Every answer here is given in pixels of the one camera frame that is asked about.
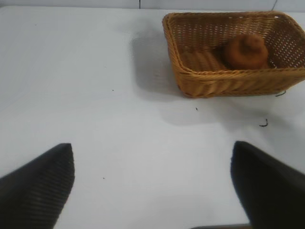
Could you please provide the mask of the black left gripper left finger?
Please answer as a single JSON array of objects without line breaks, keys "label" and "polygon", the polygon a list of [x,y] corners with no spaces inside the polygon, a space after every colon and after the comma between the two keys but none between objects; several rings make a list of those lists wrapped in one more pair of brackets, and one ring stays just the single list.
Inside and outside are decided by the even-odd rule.
[{"label": "black left gripper left finger", "polygon": [[0,227],[52,229],[75,180],[72,146],[61,143],[1,177]]}]

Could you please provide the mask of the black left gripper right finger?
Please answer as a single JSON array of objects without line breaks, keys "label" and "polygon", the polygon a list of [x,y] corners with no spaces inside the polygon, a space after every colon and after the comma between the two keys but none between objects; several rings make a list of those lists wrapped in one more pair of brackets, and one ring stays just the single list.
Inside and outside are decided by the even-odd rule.
[{"label": "black left gripper right finger", "polygon": [[245,141],[234,144],[231,178],[254,229],[305,227],[305,176]]}]

